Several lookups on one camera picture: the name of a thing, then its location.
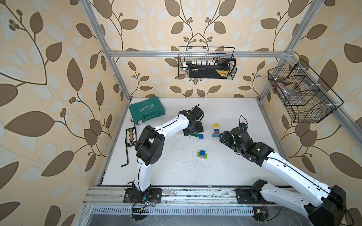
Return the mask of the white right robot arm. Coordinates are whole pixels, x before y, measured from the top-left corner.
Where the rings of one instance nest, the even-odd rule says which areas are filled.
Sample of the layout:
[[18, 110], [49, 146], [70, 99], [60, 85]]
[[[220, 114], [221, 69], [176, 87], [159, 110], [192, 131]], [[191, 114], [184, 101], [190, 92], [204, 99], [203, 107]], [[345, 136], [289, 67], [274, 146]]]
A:
[[269, 170], [297, 190], [294, 193], [259, 179], [250, 189], [256, 202], [263, 198], [277, 203], [305, 216], [315, 226], [340, 226], [344, 217], [352, 217], [347, 209], [345, 190], [319, 182], [290, 164], [270, 146], [254, 142], [245, 123], [224, 131], [219, 139], [236, 154]]

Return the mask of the lime green long lego brick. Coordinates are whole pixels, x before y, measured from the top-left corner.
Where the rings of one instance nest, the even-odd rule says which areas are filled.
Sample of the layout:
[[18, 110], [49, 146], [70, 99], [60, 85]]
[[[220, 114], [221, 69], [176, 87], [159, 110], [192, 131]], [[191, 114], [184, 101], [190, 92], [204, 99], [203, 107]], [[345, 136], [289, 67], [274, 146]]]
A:
[[204, 152], [204, 151], [200, 151], [200, 152], [197, 153], [197, 157], [198, 157], [198, 158], [206, 159], [206, 158], [207, 158], [207, 154], [206, 154], [206, 152]]

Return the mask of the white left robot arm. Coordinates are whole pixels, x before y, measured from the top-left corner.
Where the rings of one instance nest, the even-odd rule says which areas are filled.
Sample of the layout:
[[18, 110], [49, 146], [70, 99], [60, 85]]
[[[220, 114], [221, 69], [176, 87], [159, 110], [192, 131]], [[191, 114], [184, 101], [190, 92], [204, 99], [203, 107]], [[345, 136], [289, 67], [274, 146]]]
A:
[[161, 157], [165, 140], [179, 131], [184, 136], [203, 132], [202, 119], [204, 112], [199, 105], [190, 110], [182, 110], [172, 120], [156, 126], [146, 126], [135, 145], [136, 160], [139, 164], [137, 178], [131, 187], [125, 189], [123, 202], [145, 204], [147, 202], [160, 203], [162, 189], [151, 187], [151, 170]]

